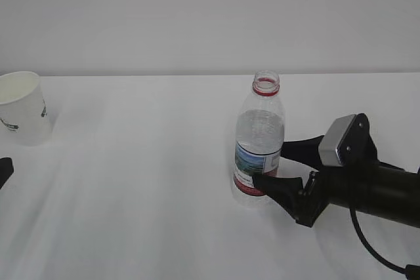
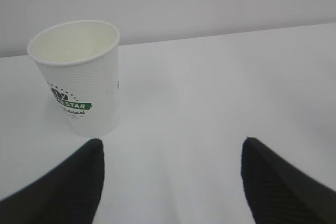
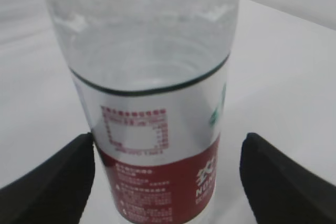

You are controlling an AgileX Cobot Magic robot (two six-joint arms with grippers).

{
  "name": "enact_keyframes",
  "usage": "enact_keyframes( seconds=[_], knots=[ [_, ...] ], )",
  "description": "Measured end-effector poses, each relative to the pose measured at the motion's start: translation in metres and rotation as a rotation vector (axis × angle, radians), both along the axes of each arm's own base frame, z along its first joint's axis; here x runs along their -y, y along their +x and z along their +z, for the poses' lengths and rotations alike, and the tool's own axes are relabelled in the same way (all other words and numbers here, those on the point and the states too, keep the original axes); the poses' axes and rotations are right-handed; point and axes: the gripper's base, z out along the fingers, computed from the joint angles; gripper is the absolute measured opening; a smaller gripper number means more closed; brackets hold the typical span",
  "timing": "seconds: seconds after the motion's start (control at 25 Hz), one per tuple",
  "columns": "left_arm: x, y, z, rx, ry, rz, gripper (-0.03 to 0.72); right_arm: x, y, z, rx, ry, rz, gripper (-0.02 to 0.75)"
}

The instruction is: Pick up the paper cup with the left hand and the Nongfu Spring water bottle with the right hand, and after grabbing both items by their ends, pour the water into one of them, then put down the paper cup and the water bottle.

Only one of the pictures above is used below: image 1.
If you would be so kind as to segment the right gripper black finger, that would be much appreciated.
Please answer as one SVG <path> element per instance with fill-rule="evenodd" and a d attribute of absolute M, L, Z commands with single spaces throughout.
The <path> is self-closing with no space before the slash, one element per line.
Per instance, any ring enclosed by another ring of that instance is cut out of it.
<path fill-rule="evenodd" d="M 281 157 L 320 170 L 323 164 L 318 147 L 323 138 L 324 136 L 321 135 L 306 140 L 284 142 Z"/>
<path fill-rule="evenodd" d="M 279 204 L 294 220 L 300 219 L 307 202 L 302 178 L 254 175 L 253 185 L 257 190 Z"/>

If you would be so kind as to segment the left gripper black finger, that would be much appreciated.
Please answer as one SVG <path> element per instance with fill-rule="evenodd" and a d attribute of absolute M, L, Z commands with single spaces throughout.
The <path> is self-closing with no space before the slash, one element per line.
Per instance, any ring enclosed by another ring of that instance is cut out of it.
<path fill-rule="evenodd" d="M 7 180 L 14 172 L 13 162 L 10 157 L 0 158 L 0 188 L 2 188 Z"/>

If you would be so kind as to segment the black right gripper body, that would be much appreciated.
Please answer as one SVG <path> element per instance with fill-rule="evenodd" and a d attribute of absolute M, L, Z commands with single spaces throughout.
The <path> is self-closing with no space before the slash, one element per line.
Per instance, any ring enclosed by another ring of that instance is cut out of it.
<path fill-rule="evenodd" d="M 348 184 L 345 179 L 345 171 L 357 162 L 376 160 L 377 149 L 369 135 L 363 154 L 355 163 L 343 167 L 323 165 L 320 170 L 313 172 L 304 187 L 307 196 L 304 212 L 300 219 L 295 221 L 300 225 L 312 227 L 322 211 L 331 203 L 334 194 L 339 196 L 339 201 L 348 204 Z"/>

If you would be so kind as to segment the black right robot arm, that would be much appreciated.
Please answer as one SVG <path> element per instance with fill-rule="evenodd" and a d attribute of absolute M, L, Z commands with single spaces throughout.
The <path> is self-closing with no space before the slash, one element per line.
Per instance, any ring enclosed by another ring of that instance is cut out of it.
<path fill-rule="evenodd" d="M 419 227 L 419 174 L 380 161 L 371 137 L 356 164 L 324 166 L 318 149 L 323 138 L 283 143 L 282 157 L 314 169 L 307 182 L 254 175 L 253 185 L 309 228 L 330 204 Z"/>

